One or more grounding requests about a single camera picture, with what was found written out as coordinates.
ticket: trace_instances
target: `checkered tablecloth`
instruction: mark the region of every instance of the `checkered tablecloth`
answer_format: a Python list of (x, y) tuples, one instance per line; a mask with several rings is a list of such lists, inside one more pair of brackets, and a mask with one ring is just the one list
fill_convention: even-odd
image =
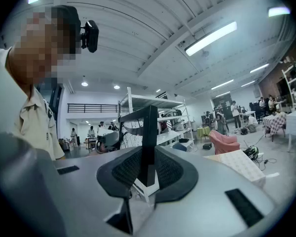
[(265, 185), (264, 173), (242, 150), (236, 150), (220, 155), (206, 156), (205, 158), (227, 165), (261, 188)]
[(263, 118), (263, 125), (270, 127), (271, 135), (275, 134), (286, 123), (286, 118), (280, 115), (270, 115)]

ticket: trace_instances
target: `brick wall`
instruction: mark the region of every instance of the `brick wall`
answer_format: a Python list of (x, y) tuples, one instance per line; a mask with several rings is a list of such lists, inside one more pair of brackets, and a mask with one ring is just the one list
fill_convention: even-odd
[[(286, 56), (293, 57), (294, 60), (296, 60), (296, 39), (284, 57)], [(284, 78), (282, 70), (286, 70), (289, 66), (290, 64), (288, 63), (278, 63), (276, 67), (259, 83), (263, 97), (268, 97), (269, 95), (276, 97), (280, 95), (276, 83)]]

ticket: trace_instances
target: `pink armchair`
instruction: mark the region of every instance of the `pink armchair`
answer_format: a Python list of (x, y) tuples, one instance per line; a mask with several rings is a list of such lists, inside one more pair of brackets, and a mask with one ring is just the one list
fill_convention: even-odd
[(215, 154), (223, 154), (240, 149), (240, 144), (237, 142), (236, 136), (225, 136), (212, 130), (209, 133), (209, 138), (215, 147)]

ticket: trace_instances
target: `shirt collar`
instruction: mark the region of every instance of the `shirt collar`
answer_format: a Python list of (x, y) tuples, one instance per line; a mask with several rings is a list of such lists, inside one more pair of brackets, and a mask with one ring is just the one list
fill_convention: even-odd
[(32, 89), (31, 89), (31, 98), (29, 101), (27, 101), (23, 108), (25, 107), (30, 107), (30, 106), (33, 106), (33, 105), (36, 105), (38, 107), (41, 107), (41, 102), (40, 102), (40, 98), (39, 98), (39, 95), (38, 95), (38, 90), (34, 87), (34, 85), (31, 86)]

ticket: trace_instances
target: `black camera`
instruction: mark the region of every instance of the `black camera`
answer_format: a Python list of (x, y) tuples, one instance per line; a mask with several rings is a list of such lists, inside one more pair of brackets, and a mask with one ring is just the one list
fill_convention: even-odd
[(82, 49), (86, 47), (91, 53), (94, 53), (98, 49), (98, 37), (99, 37), (99, 28), (93, 20), (88, 20), (85, 23), (84, 33), (81, 34), (82, 40)]

